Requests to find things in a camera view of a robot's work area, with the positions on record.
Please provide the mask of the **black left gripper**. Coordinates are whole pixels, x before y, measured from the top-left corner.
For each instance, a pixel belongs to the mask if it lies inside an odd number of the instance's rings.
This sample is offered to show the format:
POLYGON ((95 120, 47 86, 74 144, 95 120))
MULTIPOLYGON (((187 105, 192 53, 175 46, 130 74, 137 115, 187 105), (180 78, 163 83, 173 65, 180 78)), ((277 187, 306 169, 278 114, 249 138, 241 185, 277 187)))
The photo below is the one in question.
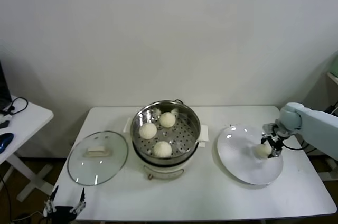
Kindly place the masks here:
POLYGON ((81 213, 86 207, 85 202, 85 189, 82 188, 81 197, 79 203, 75 207, 71 206, 55 206, 54 198, 58 191, 58 186, 54 188, 51 195, 44 203, 43 214, 48 215, 52 224, 68 224, 74 221, 77 217, 75 213, 81 213))

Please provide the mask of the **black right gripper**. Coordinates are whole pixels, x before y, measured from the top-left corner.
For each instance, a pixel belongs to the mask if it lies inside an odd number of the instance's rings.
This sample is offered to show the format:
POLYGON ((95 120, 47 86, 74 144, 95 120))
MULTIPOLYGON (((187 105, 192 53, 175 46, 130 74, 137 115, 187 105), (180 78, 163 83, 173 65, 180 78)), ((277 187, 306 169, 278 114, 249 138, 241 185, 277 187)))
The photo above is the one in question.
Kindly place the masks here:
POLYGON ((268 158, 279 157, 283 149, 283 141, 276 135, 274 136, 262 133, 261 136, 262 138, 260 143, 265 144, 267 142, 271 146, 271 151, 268 154, 268 158))

